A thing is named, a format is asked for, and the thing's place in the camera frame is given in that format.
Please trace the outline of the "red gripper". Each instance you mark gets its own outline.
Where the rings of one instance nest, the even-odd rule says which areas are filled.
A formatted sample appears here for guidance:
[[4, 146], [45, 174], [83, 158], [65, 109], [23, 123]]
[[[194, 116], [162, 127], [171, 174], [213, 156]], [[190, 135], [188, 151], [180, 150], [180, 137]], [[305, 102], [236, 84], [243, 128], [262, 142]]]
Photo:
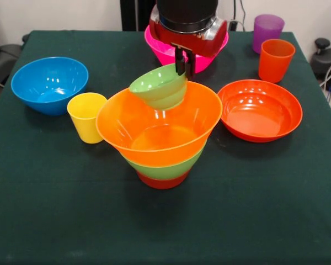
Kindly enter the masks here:
[[217, 5], [155, 5], [150, 15], [151, 35], [175, 46], [175, 69], [192, 79], [196, 73], [196, 55], [213, 57], [227, 32], [227, 21], [217, 16]]

